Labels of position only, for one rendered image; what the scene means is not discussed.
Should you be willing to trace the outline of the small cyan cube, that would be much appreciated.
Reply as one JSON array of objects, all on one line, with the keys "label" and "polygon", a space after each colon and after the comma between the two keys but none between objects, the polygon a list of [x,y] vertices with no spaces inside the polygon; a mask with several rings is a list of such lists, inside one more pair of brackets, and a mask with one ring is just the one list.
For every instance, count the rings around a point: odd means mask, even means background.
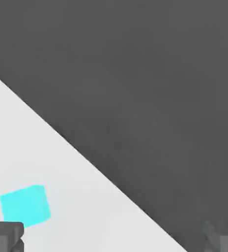
[{"label": "small cyan cube", "polygon": [[3,220],[30,227],[47,221],[51,211],[43,185],[34,185],[0,196]]}]

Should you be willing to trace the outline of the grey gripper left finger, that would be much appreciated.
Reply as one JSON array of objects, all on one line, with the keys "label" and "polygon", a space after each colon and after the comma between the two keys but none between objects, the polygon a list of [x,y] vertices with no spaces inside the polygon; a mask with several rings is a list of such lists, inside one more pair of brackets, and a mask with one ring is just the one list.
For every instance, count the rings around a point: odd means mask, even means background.
[{"label": "grey gripper left finger", "polygon": [[24,252],[22,222],[0,221],[0,252]]}]

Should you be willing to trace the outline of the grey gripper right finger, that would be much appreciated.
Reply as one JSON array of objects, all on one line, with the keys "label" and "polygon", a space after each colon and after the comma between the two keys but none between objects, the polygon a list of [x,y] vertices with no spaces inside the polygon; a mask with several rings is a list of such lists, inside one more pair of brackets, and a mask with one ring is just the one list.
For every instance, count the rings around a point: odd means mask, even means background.
[{"label": "grey gripper right finger", "polygon": [[202,233],[205,235],[203,252],[228,252],[228,222],[214,225],[205,221]]}]

